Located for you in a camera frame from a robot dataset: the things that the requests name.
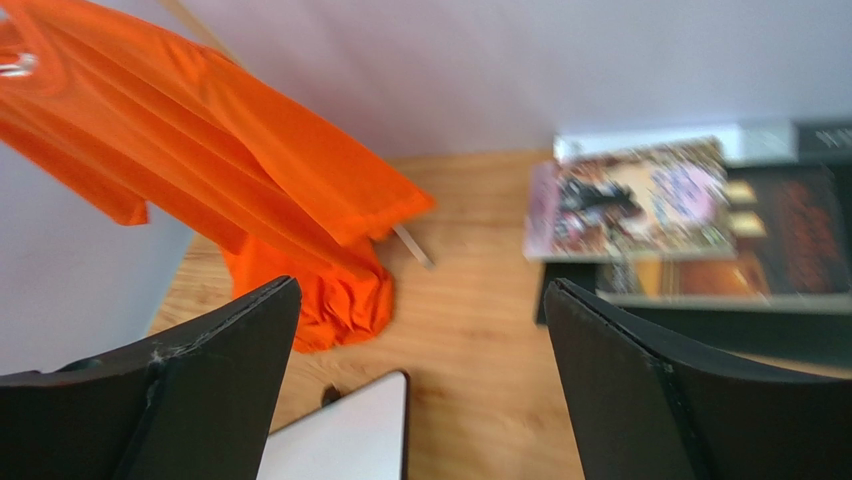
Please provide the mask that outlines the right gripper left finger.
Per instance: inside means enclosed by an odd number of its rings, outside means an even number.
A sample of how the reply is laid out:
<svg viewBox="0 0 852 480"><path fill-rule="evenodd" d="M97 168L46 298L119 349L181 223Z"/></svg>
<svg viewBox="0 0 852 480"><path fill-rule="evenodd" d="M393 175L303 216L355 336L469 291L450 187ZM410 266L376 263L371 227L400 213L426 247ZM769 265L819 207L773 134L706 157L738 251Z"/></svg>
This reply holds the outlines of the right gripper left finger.
<svg viewBox="0 0 852 480"><path fill-rule="evenodd" d="M281 277L53 372L1 379L5 479L253 479L298 324Z"/></svg>

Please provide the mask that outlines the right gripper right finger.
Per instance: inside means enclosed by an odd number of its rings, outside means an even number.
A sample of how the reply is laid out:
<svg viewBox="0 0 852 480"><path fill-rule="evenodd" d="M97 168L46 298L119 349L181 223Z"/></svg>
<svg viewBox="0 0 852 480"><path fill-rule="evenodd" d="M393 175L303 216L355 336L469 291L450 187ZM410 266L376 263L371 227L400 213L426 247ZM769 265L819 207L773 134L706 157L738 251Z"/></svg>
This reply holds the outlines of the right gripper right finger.
<svg viewBox="0 0 852 480"><path fill-rule="evenodd" d="M745 359L553 281L548 332L588 479L847 479L851 383Z"/></svg>

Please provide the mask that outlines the orange t shirt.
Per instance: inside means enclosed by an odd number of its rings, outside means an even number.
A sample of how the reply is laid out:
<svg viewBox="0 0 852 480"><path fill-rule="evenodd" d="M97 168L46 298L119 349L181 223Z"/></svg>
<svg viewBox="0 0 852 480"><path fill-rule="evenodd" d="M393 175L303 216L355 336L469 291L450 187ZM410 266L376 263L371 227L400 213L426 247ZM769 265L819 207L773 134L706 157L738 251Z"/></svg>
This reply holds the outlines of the orange t shirt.
<svg viewBox="0 0 852 480"><path fill-rule="evenodd" d="M374 245L433 199L217 50L89 1L1 5L1 138L124 226L156 206L215 243L241 296L295 278L295 350L394 315Z"/></svg>

